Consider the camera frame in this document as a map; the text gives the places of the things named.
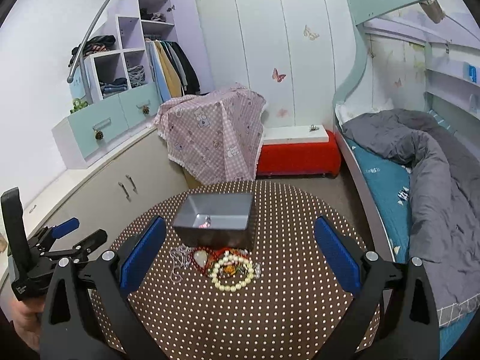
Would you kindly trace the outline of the person's left hand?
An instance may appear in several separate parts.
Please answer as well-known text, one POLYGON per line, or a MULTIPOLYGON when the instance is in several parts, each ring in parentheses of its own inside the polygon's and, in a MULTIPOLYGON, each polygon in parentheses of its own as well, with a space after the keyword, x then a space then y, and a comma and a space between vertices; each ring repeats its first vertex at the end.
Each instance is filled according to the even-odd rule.
POLYGON ((41 322, 38 318, 45 307, 45 299, 30 298, 25 301, 18 301, 13 298, 10 303, 13 326, 18 336, 32 350, 40 348, 41 322))

